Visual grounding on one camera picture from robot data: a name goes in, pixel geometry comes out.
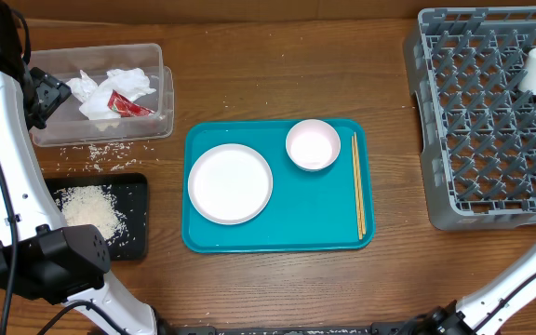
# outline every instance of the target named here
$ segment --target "plastic dish rack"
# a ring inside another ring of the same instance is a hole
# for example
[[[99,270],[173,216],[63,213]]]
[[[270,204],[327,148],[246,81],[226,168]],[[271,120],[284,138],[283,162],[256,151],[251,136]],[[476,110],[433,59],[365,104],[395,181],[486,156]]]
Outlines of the plastic dish rack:
[[[536,97],[517,91],[536,7],[429,8],[405,41],[432,224],[536,223]]]

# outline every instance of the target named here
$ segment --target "clear plastic container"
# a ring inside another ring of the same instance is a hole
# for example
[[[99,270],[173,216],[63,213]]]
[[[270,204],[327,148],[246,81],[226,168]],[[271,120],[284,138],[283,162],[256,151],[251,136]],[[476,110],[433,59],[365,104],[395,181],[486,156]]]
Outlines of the clear plastic container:
[[[156,89],[155,93],[134,101],[156,113],[109,120],[88,120],[78,110],[80,101],[71,96],[48,118],[45,129],[31,129],[33,142],[38,146],[155,139],[164,138],[173,131],[173,80],[169,68],[163,66],[159,45],[35,51],[30,65],[63,81],[80,77],[80,70],[84,70],[98,84],[107,79],[108,70],[141,68],[150,79],[150,86]]]

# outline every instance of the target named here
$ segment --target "white bowl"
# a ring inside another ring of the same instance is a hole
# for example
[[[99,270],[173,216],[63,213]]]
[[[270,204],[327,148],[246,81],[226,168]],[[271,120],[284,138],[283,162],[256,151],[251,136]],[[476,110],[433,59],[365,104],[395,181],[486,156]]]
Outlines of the white bowl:
[[[260,214],[272,194],[272,171],[255,150],[223,144],[192,166],[187,191],[195,209],[219,224],[238,224]]]
[[[336,129],[321,120],[304,120],[287,135],[287,154],[299,168],[319,171],[334,163],[341,152]]]

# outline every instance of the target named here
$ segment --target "chopsticks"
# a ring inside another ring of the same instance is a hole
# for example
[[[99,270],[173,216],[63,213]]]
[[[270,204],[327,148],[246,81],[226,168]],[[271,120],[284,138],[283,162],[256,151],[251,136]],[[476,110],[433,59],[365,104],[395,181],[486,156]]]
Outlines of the chopsticks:
[[[355,207],[357,211],[357,231],[359,240],[365,236],[365,210],[363,209],[363,185],[361,183],[361,165],[359,163],[359,149],[357,133],[351,138],[351,151],[353,152],[353,177],[355,178]]]

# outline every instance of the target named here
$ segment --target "white tissue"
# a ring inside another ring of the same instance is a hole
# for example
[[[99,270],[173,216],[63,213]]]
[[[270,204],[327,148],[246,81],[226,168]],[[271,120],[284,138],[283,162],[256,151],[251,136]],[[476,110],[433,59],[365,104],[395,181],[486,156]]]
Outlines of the white tissue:
[[[137,98],[146,94],[154,93],[156,90],[150,88],[150,79],[144,74],[142,69],[136,68],[132,70],[109,70],[107,76],[109,77],[94,90],[88,91],[84,88],[84,78],[87,75],[80,71],[83,79],[75,78],[71,79],[67,84],[74,81],[76,85],[76,92],[72,88],[72,93],[80,100],[78,95],[85,97],[82,106],[80,106],[80,112],[85,115],[89,120],[105,120],[120,118],[119,113],[113,112],[107,104],[111,98],[113,91],[126,97],[130,101],[134,101]]]
[[[80,102],[84,102],[99,85],[97,85],[97,82],[90,79],[88,74],[84,71],[80,70],[80,74],[82,75],[82,78],[72,78],[65,84],[72,89],[72,94],[74,94]]]

